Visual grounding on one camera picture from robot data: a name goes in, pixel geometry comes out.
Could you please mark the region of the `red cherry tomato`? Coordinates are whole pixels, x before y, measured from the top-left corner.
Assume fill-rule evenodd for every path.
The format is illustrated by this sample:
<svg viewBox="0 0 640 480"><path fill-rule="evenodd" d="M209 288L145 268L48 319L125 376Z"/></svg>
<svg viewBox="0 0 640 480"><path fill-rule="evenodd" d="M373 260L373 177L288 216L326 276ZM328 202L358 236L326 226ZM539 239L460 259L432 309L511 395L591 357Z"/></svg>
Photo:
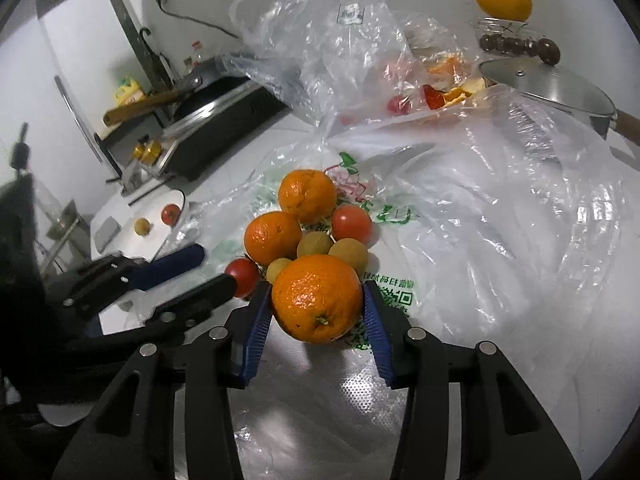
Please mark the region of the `red cherry tomato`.
<svg viewBox="0 0 640 480"><path fill-rule="evenodd" d="M256 289L260 281L260 271L256 264L247 258L237 258L231 261L224 269L224 273L235 279L236 298L246 298Z"/></svg>
<svg viewBox="0 0 640 480"><path fill-rule="evenodd" d="M362 244L369 244L373 224L369 215L360 207L344 204L337 207L331 217L331 232L334 240L352 238Z"/></svg>

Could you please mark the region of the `yellow-green small fruit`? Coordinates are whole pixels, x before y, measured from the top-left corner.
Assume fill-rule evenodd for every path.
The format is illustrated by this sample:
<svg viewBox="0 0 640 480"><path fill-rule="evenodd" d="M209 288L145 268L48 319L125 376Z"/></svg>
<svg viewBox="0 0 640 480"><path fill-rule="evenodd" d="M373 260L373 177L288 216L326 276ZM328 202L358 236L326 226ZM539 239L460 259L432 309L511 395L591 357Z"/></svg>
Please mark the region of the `yellow-green small fruit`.
<svg viewBox="0 0 640 480"><path fill-rule="evenodd" d="M334 241L326 232L311 231L303 235L296 248L296 257L326 255Z"/></svg>
<svg viewBox="0 0 640 480"><path fill-rule="evenodd" d="M354 238L337 240L329 250L329 255L346 262L359 276L363 276L369 263L369 252L365 244Z"/></svg>
<svg viewBox="0 0 640 480"><path fill-rule="evenodd" d="M266 270L266 280L273 285L278 275L292 262L289 258L277 258L273 260Z"/></svg>

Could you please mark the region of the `orange tangerine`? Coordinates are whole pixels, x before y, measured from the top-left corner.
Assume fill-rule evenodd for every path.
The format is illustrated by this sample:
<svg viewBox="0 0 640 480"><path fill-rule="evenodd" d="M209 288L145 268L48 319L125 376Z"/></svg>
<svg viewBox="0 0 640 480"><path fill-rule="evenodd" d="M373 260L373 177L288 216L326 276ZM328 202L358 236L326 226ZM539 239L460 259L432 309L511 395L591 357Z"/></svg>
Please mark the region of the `orange tangerine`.
<svg viewBox="0 0 640 480"><path fill-rule="evenodd" d="M246 254L254 262L269 266L279 258L294 257L302 236L302 229L292 214L270 211L250 222L243 243Z"/></svg>
<svg viewBox="0 0 640 480"><path fill-rule="evenodd" d="M333 181L322 171L297 169L287 174L278 191L280 208L301 224L316 224L328 218L337 204Z"/></svg>

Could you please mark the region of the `large orange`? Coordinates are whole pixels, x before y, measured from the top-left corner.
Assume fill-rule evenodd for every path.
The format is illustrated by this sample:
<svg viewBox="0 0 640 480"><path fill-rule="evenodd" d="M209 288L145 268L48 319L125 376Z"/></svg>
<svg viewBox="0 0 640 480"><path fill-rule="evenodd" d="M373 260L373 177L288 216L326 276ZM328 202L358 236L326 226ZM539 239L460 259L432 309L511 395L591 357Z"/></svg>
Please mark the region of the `large orange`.
<svg viewBox="0 0 640 480"><path fill-rule="evenodd" d="M288 336L306 344L330 344L360 319L362 285L356 271L339 258L303 256L278 274L271 302Z"/></svg>

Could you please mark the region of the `yellow-green fruit on plate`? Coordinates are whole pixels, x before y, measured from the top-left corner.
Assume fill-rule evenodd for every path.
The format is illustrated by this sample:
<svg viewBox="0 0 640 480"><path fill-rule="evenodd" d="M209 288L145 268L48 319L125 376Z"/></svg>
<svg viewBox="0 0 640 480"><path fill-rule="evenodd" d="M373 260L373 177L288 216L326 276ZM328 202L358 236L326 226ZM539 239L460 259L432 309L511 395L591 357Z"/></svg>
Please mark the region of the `yellow-green fruit on plate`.
<svg viewBox="0 0 640 480"><path fill-rule="evenodd" d="M137 218L134 220L134 232L137 236L148 236L151 232L152 224L147 218Z"/></svg>

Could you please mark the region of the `grey smartphone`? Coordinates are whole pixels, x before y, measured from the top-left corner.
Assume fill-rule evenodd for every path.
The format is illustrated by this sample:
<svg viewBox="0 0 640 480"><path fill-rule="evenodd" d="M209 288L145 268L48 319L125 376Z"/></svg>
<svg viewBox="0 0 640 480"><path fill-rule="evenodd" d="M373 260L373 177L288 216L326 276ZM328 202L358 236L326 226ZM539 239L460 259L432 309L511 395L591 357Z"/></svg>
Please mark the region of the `grey smartphone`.
<svg viewBox="0 0 640 480"><path fill-rule="evenodd" d="M122 230L120 223L113 217L107 217L94 234L94 246L96 251L103 255L112 248L114 240Z"/></svg>

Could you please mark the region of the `red tomato on plate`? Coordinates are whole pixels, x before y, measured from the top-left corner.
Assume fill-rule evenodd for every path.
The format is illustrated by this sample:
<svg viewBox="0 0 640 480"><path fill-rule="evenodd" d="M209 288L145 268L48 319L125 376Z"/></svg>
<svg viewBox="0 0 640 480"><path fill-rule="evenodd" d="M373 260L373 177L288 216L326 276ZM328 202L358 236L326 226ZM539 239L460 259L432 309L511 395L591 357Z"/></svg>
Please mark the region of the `red tomato on plate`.
<svg viewBox="0 0 640 480"><path fill-rule="evenodd" d="M181 216L181 208L177 204L167 204L160 212L160 220L165 226L174 226Z"/></svg>

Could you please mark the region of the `black chopstick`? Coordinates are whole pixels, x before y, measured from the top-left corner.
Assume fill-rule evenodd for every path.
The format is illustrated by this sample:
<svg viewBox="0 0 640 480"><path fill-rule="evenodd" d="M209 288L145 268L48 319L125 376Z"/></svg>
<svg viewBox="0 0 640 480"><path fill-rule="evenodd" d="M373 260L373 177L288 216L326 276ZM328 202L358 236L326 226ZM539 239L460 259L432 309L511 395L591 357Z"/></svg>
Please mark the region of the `black chopstick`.
<svg viewBox="0 0 640 480"><path fill-rule="evenodd" d="M170 179L166 179L166 180L154 183L153 185L147 186L143 191L137 193L133 198L130 198L130 200L128 200L127 205L129 207L134 206L134 204L136 204L137 202L140 202L140 200L143 200L146 196L149 196L150 194L154 193L157 190L166 188L166 186L170 182L171 182Z"/></svg>

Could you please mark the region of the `steel dome lid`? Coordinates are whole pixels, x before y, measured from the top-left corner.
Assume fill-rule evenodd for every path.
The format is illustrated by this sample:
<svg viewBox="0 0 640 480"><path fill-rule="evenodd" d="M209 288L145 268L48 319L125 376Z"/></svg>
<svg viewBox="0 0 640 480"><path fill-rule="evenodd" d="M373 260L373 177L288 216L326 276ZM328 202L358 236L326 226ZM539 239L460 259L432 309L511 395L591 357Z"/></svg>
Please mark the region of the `steel dome lid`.
<svg viewBox="0 0 640 480"><path fill-rule="evenodd" d="M140 160L131 159L122 170L120 195L128 197L150 188L152 184L160 184L160 182L162 182L162 179L152 167L145 165Z"/></svg>

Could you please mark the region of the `induction cooker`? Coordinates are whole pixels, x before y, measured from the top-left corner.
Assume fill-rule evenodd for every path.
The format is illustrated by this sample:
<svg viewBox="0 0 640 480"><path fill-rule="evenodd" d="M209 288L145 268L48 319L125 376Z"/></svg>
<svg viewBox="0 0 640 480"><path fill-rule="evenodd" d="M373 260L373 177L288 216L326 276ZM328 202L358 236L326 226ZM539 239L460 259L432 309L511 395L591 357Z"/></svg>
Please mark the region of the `induction cooker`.
<svg viewBox="0 0 640 480"><path fill-rule="evenodd" d="M222 77L213 87L215 99L163 130L162 152L150 167L154 178L197 179L234 144L288 110L267 89L246 77Z"/></svg>

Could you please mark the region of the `printed white plastic bag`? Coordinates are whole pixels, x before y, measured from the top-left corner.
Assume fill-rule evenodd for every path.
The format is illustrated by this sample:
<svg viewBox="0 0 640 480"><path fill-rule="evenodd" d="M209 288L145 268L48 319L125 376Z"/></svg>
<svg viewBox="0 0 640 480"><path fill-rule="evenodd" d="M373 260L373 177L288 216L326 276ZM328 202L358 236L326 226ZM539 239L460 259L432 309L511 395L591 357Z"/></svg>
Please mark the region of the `printed white plastic bag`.
<svg viewBox="0 0 640 480"><path fill-rule="evenodd" d="M207 261L135 296L127 325L238 256L247 223L298 168L362 195L386 300L444 341L495 341L592 476L639 403L634 172L578 122L502 89L332 138L285 118L221 166L228 188L210 177L191 194L168 247L196 240Z"/></svg>

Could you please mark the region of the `yellow oil bottle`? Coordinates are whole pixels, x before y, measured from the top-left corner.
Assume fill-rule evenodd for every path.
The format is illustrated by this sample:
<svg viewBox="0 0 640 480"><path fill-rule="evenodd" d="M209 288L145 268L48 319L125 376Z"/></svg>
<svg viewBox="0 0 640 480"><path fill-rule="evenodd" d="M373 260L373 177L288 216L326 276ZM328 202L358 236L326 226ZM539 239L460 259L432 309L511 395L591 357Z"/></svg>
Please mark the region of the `yellow oil bottle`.
<svg viewBox="0 0 640 480"><path fill-rule="evenodd" d="M120 107L144 100L146 94L134 78L127 76L120 81L114 91L113 98L116 106Z"/></svg>

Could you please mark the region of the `clear plastic bag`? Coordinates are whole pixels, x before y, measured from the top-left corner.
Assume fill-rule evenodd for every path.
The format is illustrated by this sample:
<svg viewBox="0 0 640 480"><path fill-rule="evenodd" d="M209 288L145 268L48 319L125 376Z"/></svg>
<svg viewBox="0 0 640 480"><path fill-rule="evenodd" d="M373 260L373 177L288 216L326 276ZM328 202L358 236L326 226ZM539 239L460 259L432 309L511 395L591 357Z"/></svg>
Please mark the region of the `clear plastic bag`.
<svg viewBox="0 0 640 480"><path fill-rule="evenodd" d="M385 0L234 0L229 14L243 49L224 55L224 69L317 127L440 110L474 91L477 48Z"/></svg>

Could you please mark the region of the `steel pot lid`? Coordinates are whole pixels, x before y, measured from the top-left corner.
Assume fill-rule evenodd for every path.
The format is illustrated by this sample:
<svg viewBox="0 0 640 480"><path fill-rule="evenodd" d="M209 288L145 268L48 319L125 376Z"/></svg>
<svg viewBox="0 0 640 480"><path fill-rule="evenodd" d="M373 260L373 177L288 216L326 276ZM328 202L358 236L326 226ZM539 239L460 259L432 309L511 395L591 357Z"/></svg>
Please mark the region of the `steel pot lid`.
<svg viewBox="0 0 640 480"><path fill-rule="evenodd" d="M573 116L603 139L612 129L639 144L639 119L623 112L598 86L568 68L559 66L561 51L551 39L533 41L536 56L496 58L478 69L491 84L505 84L529 99Z"/></svg>

